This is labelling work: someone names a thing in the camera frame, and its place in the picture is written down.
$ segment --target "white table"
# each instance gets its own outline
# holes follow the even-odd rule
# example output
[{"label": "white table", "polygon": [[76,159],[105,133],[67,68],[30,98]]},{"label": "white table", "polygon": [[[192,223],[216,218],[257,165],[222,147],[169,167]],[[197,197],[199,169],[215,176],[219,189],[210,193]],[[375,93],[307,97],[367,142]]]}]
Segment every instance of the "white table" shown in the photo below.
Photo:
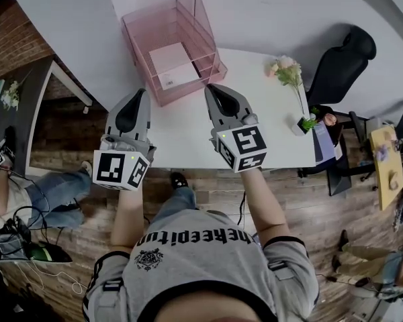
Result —
[{"label": "white table", "polygon": [[[244,95],[264,128],[269,151],[263,168],[315,166],[312,132],[296,136],[290,128],[302,116],[296,93],[291,87],[282,86],[277,78],[265,75],[265,63],[273,57],[228,49],[219,49],[219,53],[228,73],[218,84]],[[302,85],[300,96],[304,115],[308,118],[308,104]],[[212,128],[203,89],[164,107],[159,107],[151,93],[151,129],[148,137],[158,148],[152,166],[227,168],[226,162],[209,141]]]}]

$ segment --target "wooden floor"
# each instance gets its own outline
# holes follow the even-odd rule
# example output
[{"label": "wooden floor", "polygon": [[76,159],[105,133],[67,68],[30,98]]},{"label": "wooden floor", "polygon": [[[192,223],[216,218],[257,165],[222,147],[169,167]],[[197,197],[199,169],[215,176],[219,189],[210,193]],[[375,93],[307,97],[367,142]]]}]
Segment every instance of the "wooden floor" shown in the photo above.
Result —
[{"label": "wooden floor", "polygon": [[[92,159],[93,150],[98,148],[103,133],[105,118],[105,111],[98,106],[91,108],[88,115],[83,115],[81,104],[78,103],[42,104],[31,165],[57,170],[77,169],[82,160]],[[349,157],[351,161],[357,161],[360,157],[357,138],[351,131],[346,131],[345,136]],[[238,221],[238,208],[244,192],[238,175],[229,170],[182,171],[196,191],[200,209],[223,211]],[[146,175],[143,184],[144,211],[149,219],[170,195],[169,173],[170,170],[151,168]],[[395,205],[384,212],[379,211],[377,192],[371,189],[375,184],[374,178],[360,182],[358,176],[354,177],[353,188],[335,197],[328,195],[325,173],[299,179],[296,170],[281,169],[266,171],[265,178],[285,209],[292,232],[305,241],[319,274],[332,274],[330,260],[344,228],[348,229],[352,242],[358,245],[394,249],[403,243],[403,230],[399,233],[392,231]],[[58,241],[71,255],[73,263],[39,268],[51,274],[64,271],[87,285],[96,259],[107,252],[117,203],[117,192],[93,185],[91,195],[81,203],[89,216],[86,222],[78,230],[64,230]],[[255,232],[247,210],[243,227],[249,233]],[[55,242],[57,235],[54,229],[48,231],[51,242]],[[32,282],[40,283],[38,276],[26,264],[20,266]],[[21,287],[26,284],[16,265],[6,264],[2,267],[12,285]],[[40,276],[44,290],[35,287],[36,293],[51,304],[65,321],[82,321],[82,295],[72,291],[73,281],[64,275],[58,278]],[[348,286],[327,282],[322,276],[318,279],[320,300],[310,320],[340,321],[346,316],[351,302]],[[342,277],[340,280],[346,282],[348,278]],[[79,287],[74,286],[74,289],[78,291]]]}]

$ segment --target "shirt logo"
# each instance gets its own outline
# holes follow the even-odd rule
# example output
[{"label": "shirt logo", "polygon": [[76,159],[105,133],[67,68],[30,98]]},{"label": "shirt logo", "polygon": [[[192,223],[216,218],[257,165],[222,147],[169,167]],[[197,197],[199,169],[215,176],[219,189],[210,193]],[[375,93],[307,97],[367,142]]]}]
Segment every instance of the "shirt logo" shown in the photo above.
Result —
[{"label": "shirt logo", "polygon": [[158,248],[148,251],[141,250],[140,254],[134,259],[134,263],[137,265],[137,268],[139,270],[143,268],[146,271],[149,271],[152,268],[157,268],[162,261],[163,254],[160,253]]}]

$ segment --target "brick wall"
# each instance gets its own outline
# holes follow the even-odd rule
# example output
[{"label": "brick wall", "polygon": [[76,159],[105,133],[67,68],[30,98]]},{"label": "brick wall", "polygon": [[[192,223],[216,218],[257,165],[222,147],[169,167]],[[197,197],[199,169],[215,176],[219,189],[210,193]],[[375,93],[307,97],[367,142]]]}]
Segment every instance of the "brick wall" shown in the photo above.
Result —
[{"label": "brick wall", "polygon": [[0,77],[52,54],[16,0],[0,0]]}]

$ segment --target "black shoe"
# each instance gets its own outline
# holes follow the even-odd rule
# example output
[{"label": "black shoe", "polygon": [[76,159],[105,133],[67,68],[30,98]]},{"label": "black shoe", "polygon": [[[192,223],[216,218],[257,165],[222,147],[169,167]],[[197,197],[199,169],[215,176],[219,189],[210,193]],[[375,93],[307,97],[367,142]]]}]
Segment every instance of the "black shoe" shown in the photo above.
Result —
[{"label": "black shoe", "polygon": [[339,251],[343,252],[343,246],[349,243],[348,233],[346,230],[342,230],[341,240],[339,241]]},{"label": "black shoe", "polygon": [[339,261],[339,257],[337,255],[333,256],[331,260],[331,266],[333,270],[337,273],[337,269],[342,266],[341,262]]},{"label": "black shoe", "polygon": [[185,179],[185,177],[181,173],[173,172],[170,175],[170,181],[174,190],[181,187],[188,187],[187,179]]}]

